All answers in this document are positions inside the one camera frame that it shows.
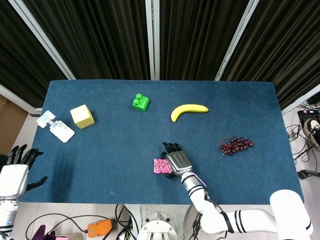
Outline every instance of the yellow cube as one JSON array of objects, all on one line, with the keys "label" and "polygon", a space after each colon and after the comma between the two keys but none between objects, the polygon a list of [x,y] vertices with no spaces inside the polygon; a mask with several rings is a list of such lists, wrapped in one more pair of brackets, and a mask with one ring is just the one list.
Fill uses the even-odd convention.
[{"label": "yellow cube", "polygon": [[89,108],[84,104],[70,110],[74,123],[83,129],[91,124],[95,123],[94,118],[91,115]]}]

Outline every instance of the black curtain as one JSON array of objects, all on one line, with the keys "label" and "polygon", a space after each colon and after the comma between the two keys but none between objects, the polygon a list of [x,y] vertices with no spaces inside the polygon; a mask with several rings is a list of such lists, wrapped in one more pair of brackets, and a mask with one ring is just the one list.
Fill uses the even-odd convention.
[{"label": "black curtain", "polygon": [[213,80],[248,0],[161,0],[160,79]]},{"label": "black curtain", "polygon": [[273,82],[282,108],[317,86],[319,0],[260,0],[221,80]]},{"label": "black curtain", "polygon": [[77,79],[150,79],[145,0],[25,0]]},{"label": "black curtain", "polygon": [[42,107],[51,80],[66,77],[7,0],[0,4],[0,84]]}]

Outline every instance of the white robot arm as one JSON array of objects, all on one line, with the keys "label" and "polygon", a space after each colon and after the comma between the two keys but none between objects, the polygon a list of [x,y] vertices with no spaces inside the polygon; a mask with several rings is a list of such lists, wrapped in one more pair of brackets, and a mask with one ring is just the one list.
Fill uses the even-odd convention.
[{"label": "white robot arm", "polygon": [[218,212],[210,200],[206,184],[192,172],[187,155],[177,143],[163,143],[166,158],[192,203],[202,214],[201,227],[208,234],[271,232],[279,240],[310,240],[313,225],[300,196],[291,190],[279,190],[270,197],[274,217],[261,209]]},{"label": "white robot arm", "polygon": [[18,212],[17,200],[26,191],[41,186],[47,180],[44,176],[39,182],[27,184],[29,170],[36,158],[43,154],[36,148],[29,150],[22,158],[27,145],[14,147],[0,172],[0,240],[10,240],[10,233]]}]

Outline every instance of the green block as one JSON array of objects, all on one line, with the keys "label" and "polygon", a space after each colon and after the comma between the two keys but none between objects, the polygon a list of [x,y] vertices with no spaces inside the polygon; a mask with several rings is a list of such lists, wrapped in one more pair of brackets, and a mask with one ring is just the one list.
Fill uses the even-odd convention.
[{"label": "green block", "polygon": [[141,112],[145,112],[147,111],[149,103],[150,103],[149,98],[147,98],[146,96],[143,96],[141,93],[138,93],[137,95],[135,95],[135,99],[133,99],[132,107]]}]

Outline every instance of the blue table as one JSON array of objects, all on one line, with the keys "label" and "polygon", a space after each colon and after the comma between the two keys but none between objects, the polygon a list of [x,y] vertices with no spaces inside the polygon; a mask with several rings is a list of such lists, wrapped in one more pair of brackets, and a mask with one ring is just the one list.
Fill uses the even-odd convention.
[{"label": "blue table", "polygon": [[[132,108],[136,93],[150,98],[147,112]],[[182,104],[207,113],[170,119]],[[95,124],[79,129],[70,109],[86,104]],[[269,82],[58,80],[52,81],[43,112],[50,110],[75,135],[62,143],[39,128],[33,147],[44,152],[29,182],[48,176],[25,202],[190,204],[180,179],[153,173],[153,160],[177,142],[193,170],[219,204],[269,204],[280,189],[302,190],[276,92]],[[245,137],[254,147],[222,156],[220,139]]]}]

